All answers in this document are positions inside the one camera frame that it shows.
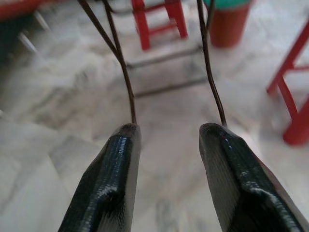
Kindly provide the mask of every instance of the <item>marble floor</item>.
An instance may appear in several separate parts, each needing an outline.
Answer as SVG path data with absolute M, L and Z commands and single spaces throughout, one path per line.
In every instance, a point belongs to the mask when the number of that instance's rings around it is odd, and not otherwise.
M 106 26 L 101 3 L 91 6 Z M 195 1 L 184 0 L 183 10 L 189 38 L 179 40 L 176 32 L 157 36 L 146 53 L 133 17 L 115 17 L 126 60 L 201 44 Z M 77 1 L 42 9 L 42 15 L 49 29 L 34 22 L 27 31 L 37 51 L 17 44 L 0 68 L 1 232 L 56 231 L 86 167 L 111 133 L 130 122 L 121 68 Z M 239 46 L 210 47 L 210 56 L 230 129 L 309 220 L 309 145 L 284 143 L 288 111 L 279 94 L 265 91 L 308 15 L 308 0 L 255 1 Z M 149 23 L 166 18 L 160 12 Z M 299 62 L 309 62 L 308 49 Z M 201 53 L 130 70 L 135 92 L 203 76 Z M 301 105 L 308 76 L 289 74 L 287 83 Z M 199 127 L 219 123 L 209 85 L 138 99 L 136 110 L 142 151 L 132 232 L 221 231 L 198 150 Z

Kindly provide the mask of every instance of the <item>red bucket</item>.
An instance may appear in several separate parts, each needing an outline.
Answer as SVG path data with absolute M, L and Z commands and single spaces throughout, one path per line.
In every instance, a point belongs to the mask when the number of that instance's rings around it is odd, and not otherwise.
M 233 47 L 240 42 L 251 2 L 235 8 L 214 10 L 209 29 L 212 45 L 226 48 Z

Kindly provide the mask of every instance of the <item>red stool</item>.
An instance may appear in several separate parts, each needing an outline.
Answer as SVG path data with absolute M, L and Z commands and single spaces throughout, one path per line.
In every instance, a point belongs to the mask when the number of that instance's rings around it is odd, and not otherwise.
M 137 30 L 140 35 L 140 43 L 143 50 L 150 48 L 150 36 L 173 29 L 178 28 L 180 37 L 186 38 L 188 36 L 187 28 L 183 16 L 183 8 L 181 0 L 165 0 L 164 3 L 158 4 L 152 7 L 145 7 L 143 0 L 132 0 L 133 14 L 135 17 Z M 150 29 L 147 24 L 146 13 L 165 7 L 168 12 L 170 22 L 166 25 L 159 26 L 157 28 Z
M 283 139 L 286 143 L 291 145 L 300 145 L 309 140 L 309 97 L 307 98 L 305 104 L 297 111 L 294 99 L 291 92 L 286 85 L 283 76 L 287 71 L 309 71 L 309 65 L 297 67 L 294 62 L 303 47 L 305 46 L 307 40 L 309 39 L 309 19 L 298 36 L 295 44 L 293 45 L 290 53 L 285 58 L 285 61 L 278 70 L 275 78 L 267 88 L 267 92 L 270 94 L 275 91 L 276 87 L 283 96 L 286 106 L 289 110 L 292 122 L 283 134 Z

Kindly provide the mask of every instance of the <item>metal frame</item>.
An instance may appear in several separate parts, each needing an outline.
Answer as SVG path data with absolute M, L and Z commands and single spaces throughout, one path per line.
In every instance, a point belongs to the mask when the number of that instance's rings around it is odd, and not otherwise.
M 210 59 L 209 59 L 208 45 L 207 45 L 207 32 L 208 32 L 208 28 L 209 28 L 211 18 L 212 18 L 213 12 L 214 12 L 214 2 L 215 2 L 214 0 L 211 0 L 211 4 L 210 4 L 210 7 L 209 7 L 209 17 L 207 18 L 206 25 L 205 25 L 204 16 L 203 16 L 202 0 L 197 0 L 198 16 L 199 16 L 201 35 L 202 35 L 202 47 L 198 46 L 197 48 L 194 48 L 194 49 L 190 49 L 190 50 L 182 51 L 182 52 L 177 52 L 177 53 L 170 54 L 170 55 L 167 55 L 167 56 L 164 56 L 164 57 L 154 58 L 154 59 L 142 61 L 142 62 L 135 63 L 135 64 L 126 63 L 126 61 L 124 59 L 124 56 L 123 56 L 123 53 L 122 53 L 122 50 L 121 50 L 121 46 L 120 46 L 120 43 L 119 43 L 117 31 L 116 31 L 116 28 L 115 28 L 115 24 L 114 24 L 114 21 L 113 21 L 113 18 L 112 18 L 112 13 L 117 14 L 117 15 L 119 15 L 119 14 L 120 15 L 126 15 L 126 14 L 131 14 L 131 13 L 137 12 L 137 11 L 144 11 L 144 10 L 147 10 L 147 9 L 156 8 L 156 7 L 158 7 L 158 5 L 169 4 L 169 3 L 173 3 L 175 1 L 176 0 L 166 0 L 164 3 L 159 3 L 159 4 L 151 5 L 151 6 L 148 6 L 148 7 L 141 7 L 140 9 L 134 9 L 134 11 L 131 10 L 131 9 L 116 11 L 110 6 L 108 0 L 102 0 L 105 11 L 106 11 L 107 19 L 108 19 L 108 22 L 109 22 L 109 25 L 110 25 L 110 29 L 112 31 L 112 37 L 113 37 L 113 40 L 114 40 L 114 43 L 113 43 L 112 40 L 107 35 L 104 28 L 102 27 L 102 25 L 100 24 L 100 22 L 98 21 L 95 14 L 91 10 L 87 1 L 86 0 L 78 0 L 79 4 L 83 8 L 83 10 L 86 12 L 86 14 L 90 18 L 91 22 L 94 24 L 94 26 L 96 27 L 96 29 L 98 30 L 100 35 L 103 37 L 104 41 L 106 42 L 106 44 L 108 45 L 108 47 L 113 52 L 113 54 L 115 55 L 115 57 L 117 58 L 117 60 L 119 61 L 120 65 L 121 65 L 121 69 L 122 69 L 122 72 L 123 72 L 123 75 L 124 75 L 124 78 L 125 78 L 126 88 L 127 88 L 128 96 L 129 96 L 132 123 L 137 123 L 134 98 L 150 96 L 150 95 L 158 94 L 158 93 L 165 92 L 165 91 L 170 91 L 170 90 L 184 88 L 184 87 L 188 87 L 188 86 L 192 86 L 192 85 L 196 85 L 196 84 L 205 83 L 206 79 L 202 78 L 200 80 L 185 82 L 185 83 L 178 84 L 178 85 L 175 85 L 175 86 L 151 90 L 151 91 L 143 92 L 143 93 L 137 93 L 137 94 L 134 95 L 127 69 L 128 68 L 129 69 L 139 68 L 139 67 L 143 67 L 143 66 L 146 66 L 146 65 L 159 63 L 159 62 L 162 62 L 162 61 L 187 56 L 187 55 L 190 55 L 190 54 L 193 54 L 193 53 L 200 51 L 200 49 L 202 48 L 203 53 L 204 53 L 204 58 L 205 58 L 206 73 L 207 73 L 207 76 L 208 76 L 208 81 L 209 81 L 212 93 L 214 95 L 214 98 L 215 98 L 215 101 L 216 101 L 216 104 L 217 104 L 217 107 L 218 107 L 218 110 L 219 110 L 221 123 L 222 123 L 222 125 L 226 126 L 226 119 L 225 119 L 224 110 L 223 110 L 222 103 L 220 101 L 220 97 L 219 97 L 219 94 L 218 94 L 218 91 L 216 89 L 216 86 L 215 86 L 215 83 L 214 83 L 214 80 L 213 80 L 213 77 L 212 77 L 212 73 L 211 73 Z

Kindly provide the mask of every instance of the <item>green lid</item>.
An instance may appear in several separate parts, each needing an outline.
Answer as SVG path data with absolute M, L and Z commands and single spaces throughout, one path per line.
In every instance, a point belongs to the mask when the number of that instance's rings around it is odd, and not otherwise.
M 208 6 L 211 3 L 211 0 L 203 0 Z M 235 8 L 247 3 L 251 2 L 251 0 L 215 0 L 216 9 L 227 9 L 227 8 Z

